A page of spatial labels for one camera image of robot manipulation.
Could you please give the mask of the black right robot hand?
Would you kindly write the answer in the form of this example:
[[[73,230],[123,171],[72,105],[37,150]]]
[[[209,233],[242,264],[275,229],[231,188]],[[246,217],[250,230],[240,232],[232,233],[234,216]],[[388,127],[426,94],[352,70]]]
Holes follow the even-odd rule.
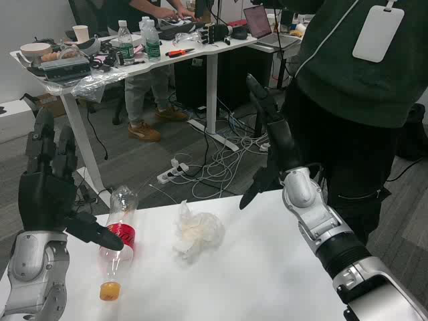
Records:
[[[246,84],[250,99],[257,108],[258,116],[269,138],[268,160],[253,176],[253,182],[243,194],[239,208],[247,207],[259,193],[272,190],[280,185],[286,172],[302,166],[302,157],[292,136],[289,124],[278,110],[278,105],[270,91],[263,87],[251,74]]]

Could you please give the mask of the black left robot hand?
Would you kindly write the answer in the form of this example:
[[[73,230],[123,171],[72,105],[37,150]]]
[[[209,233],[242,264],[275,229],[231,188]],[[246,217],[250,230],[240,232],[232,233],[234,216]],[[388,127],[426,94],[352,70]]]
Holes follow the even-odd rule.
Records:
[[[65,126],[59,142],[54,138],[54,116],[43,108],[28,134],[27,168],[19,180],[18,207],[24,230],[65,231],[85,243],[123,249],[121,238],[98,224],[95,216],[74,209],[77,186],[73,173],[78,163],[74,132]]]

